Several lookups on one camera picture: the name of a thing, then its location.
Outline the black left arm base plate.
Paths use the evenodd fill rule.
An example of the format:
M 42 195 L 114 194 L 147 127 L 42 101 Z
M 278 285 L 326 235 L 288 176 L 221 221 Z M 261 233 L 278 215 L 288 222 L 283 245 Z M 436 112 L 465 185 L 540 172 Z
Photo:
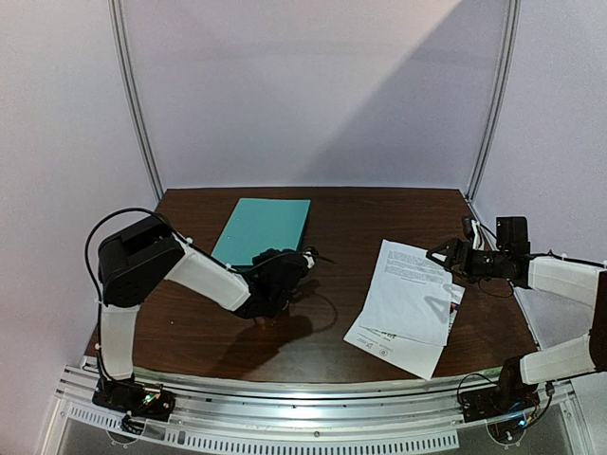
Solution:
M 131 417 L 167 422 L 175 409 L 176 396 L 162 385 L 102 378 L 94 391 L 92 403 Z

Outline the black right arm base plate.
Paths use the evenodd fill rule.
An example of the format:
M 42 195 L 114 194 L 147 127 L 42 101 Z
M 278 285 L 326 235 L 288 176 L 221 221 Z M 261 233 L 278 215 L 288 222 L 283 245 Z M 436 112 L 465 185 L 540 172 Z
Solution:
M 513 416 L 540 404 L 537 384 L 523 384 L 514 389 L 491 385 L 480 389 L 458 391 L 456 398 L 465 423 Z

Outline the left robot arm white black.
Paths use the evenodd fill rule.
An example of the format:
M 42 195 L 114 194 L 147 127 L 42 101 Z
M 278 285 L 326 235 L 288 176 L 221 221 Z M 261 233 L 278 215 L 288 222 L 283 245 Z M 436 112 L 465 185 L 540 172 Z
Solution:
M 314 267 L 317 252 L 268 249 L 248 267 L 222 264 L 193 245 L 164 219 L 148 216 L 98 246 L 101 287 L 99 362 L 105 397 L 121 411 L 141 401 L 133 375 L 133 347 L 140 306 L 163 281 L 175 282 L 241 319 L 281 313 Z

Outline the teal file folder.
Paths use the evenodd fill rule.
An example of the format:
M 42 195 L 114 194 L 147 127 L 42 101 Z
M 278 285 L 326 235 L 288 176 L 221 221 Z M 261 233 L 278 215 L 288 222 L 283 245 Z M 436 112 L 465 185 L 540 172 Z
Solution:
M 211 255 L 223 264 L 246 266 L 271 248 L 297 250 L 310 206 L 309 199 L 240 198 Z

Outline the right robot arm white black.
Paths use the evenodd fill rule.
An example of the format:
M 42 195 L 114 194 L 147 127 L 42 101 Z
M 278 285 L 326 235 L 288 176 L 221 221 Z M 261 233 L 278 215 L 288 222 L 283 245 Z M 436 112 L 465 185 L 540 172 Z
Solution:
M 514 287 L 543 291 L 594 310 L 586 335 L 528 355 L 508 359 L 497 385 L 478 396 L 465 393 L 463 406 L 483 416 L 491 410 L 510 413 L 531 401 L 542 382 L 606 370 L 606 266 L 552 252 L 533 254 L 523 216 L 496 219 L 496 247 L 483 248 L 481 223 L 462 218 L 465 240 L 452 238 L 429 249 L 426 258 L 458 278 L 478 283 L 504 279 Z

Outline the white printed text sheets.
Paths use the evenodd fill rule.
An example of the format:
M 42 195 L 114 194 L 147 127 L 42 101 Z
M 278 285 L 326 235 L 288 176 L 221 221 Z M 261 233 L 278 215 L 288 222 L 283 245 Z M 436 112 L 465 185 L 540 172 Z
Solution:
M 383 240 L 360 324 L 422 343 L 447 344 L 451 273 L 424 249 Z

